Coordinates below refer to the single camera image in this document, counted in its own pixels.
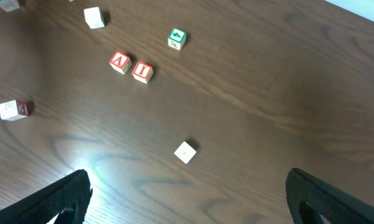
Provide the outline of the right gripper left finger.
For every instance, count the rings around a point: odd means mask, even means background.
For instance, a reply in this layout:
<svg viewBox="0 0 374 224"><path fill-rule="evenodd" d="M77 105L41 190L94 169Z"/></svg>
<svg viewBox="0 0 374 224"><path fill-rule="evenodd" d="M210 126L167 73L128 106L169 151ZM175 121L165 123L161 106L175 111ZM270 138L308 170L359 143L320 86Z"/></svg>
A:
<svg viewBox="0 0 374 224"><path fill-rule="evenodd" d="M0 210L0 223L82 224L92 189L87 171L80 169Z"/></svg>

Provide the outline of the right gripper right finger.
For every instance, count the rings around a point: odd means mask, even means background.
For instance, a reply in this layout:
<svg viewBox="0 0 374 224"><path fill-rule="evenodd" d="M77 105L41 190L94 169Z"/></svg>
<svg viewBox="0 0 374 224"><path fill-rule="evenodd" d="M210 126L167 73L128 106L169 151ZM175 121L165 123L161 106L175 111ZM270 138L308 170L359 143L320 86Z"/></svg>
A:
<svg viewBox="0 0 374 224"><path fill-rule="evenodd" d="M288 173L286 200L297 224L374 224L374 207L298 168Z"/></svg>

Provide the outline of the red letter A block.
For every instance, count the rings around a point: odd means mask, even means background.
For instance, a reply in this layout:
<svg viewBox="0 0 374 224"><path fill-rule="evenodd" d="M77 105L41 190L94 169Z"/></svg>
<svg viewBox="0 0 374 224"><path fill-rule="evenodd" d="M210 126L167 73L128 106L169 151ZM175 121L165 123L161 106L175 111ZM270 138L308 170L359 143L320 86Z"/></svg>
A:
<svg viewBox="0 0 374 224"><path fill-rule="evenodd" d="M111 57L109 64L114 70L125 75L132 65L131 59L124 53L116 51Z"/></svg>

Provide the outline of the red letter I block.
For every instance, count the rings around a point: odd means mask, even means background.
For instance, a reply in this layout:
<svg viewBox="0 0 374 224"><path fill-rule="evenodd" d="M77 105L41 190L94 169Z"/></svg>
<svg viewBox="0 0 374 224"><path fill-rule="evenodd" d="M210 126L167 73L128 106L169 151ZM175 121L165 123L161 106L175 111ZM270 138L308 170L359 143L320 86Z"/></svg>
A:
<svg viewBox="0 0 374 224"><path fill-rule="evenodd" d="M138 80L142 83L145 83L145 84L147 84L149 82L149 80L152 77L152 74L153 74L152 67L150 65L142 62L142 61L138 61L136 66L134 67L134 69L132 71L133 77L136 80Z"/></svg>

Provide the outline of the blue number 2 block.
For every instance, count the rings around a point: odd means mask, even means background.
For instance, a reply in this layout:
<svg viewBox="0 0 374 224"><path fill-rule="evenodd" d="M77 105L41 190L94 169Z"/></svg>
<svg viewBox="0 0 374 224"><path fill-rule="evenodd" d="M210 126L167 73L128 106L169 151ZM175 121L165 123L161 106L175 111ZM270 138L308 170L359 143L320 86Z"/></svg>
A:
<svg viewBox="0 0 374 224"><path fill-rule="evenodd" d="M14 11L20 8L18 0L0 0L0 7L6 12Z"/></svg>

